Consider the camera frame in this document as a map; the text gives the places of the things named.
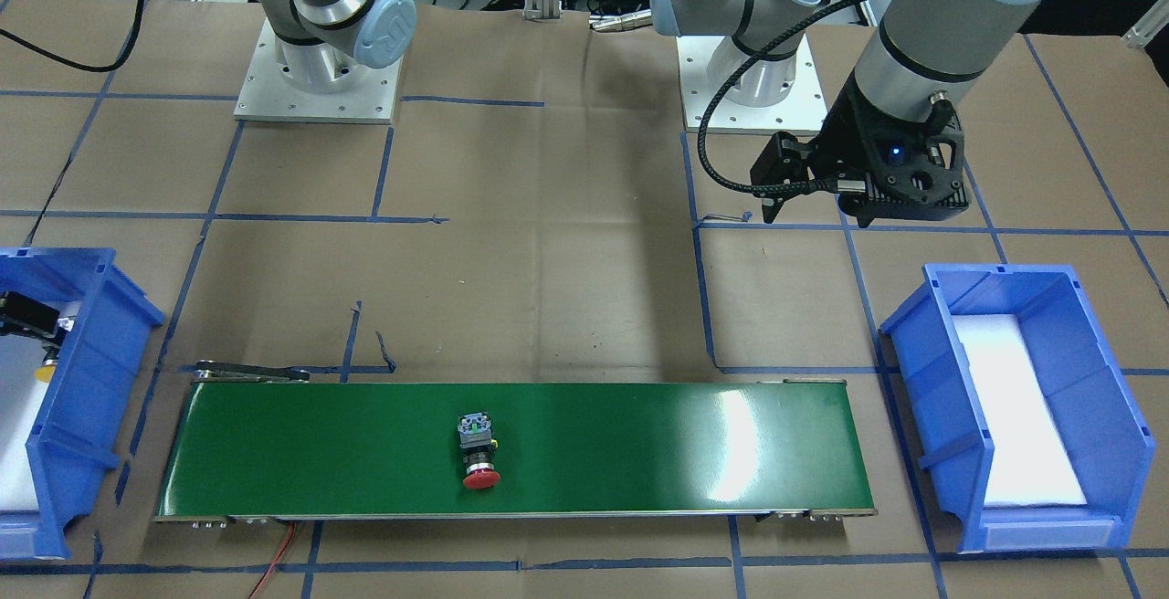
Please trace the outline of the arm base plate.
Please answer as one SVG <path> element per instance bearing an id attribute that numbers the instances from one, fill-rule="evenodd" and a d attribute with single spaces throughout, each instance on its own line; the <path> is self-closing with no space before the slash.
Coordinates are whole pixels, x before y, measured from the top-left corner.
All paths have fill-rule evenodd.
<path id="1" fill-rule="evenodd" d="M 746 61 L 729 37 L 678 37 L 678 69 L 686 131 L 699 128 L 710 99 L 729 74 Z M 786 131 L 796 136 L 819 133 L 826 117 L 826 101 L 821 88 L 811 48 L 801 37 L 790 58 L 761 61 L 736 80 L 720 99 L 710 132 L 729 135 L 772 135 Z"/>
<path id="2" fill-rule="evenodd" d="M 297 46 L 269 22 L 238 89 L 238 121 L 277 123 L 392 123 L 402 58 L 387 68 L 359 66 L 326 43 Z"/>

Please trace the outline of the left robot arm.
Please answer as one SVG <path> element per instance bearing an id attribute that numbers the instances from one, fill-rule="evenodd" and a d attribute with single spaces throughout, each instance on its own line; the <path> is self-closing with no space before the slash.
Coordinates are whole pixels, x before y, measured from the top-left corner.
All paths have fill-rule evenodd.
<path id="1" fill-rule="evenodd" d="M 763 66 L 793 66 L 803 33 L 869 0 L 648 0 L 660 35 L 719 35 L 722 68 L 697 121 L 697 154 L 720 186 L 763 204 L 772 223 L 788 201 L 833 193 L 860 227 L 877 219 L 945 221 L 970 204 L 957 105 L 1042 0 L 890 0 L 826 110 L 819 133 L 774 133 L 748 183 L 722 175 L 706 138 L 726 99 Z"/>

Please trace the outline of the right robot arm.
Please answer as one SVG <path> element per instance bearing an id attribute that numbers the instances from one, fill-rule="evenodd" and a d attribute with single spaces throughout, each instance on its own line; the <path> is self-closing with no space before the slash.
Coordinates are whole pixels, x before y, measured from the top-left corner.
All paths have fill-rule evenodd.
<path id="1" fill-rule="evenodd" d="M 383 69 L 404 55 L 416 27 L 413 0 L 260 0 L 271 5 L 268 21 L 288 19 L 281 40 L 321 43 L 354 66 Z"/>

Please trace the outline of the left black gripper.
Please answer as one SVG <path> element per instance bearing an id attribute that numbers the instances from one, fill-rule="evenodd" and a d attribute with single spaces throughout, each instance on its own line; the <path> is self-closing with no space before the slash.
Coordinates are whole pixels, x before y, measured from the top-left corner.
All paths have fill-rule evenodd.
<path id="1" fill-rule="evenodd" d="M 860 227 L 876 219 L 943 221 L 969 207 L 964 132 L 947 94 L 927 99 L 924 121 L 901 121 L 869 103 L 848 78 L 811 142 L 779 131 L 750 168 L 753 194 L 773 223 L 786 201 L 838 195 Z"/>

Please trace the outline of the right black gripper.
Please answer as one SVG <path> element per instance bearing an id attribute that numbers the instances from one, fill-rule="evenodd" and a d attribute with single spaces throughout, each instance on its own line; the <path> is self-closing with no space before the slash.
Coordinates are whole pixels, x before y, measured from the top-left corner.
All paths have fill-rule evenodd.
<path id="1" fill-rule="evenodd" d="M 1 336 L 39 340 L 46 349 L 61 349 L 64 331 L 58 326 L 58 310 L 39 300 L 8 290 L 1 294 Z"/>

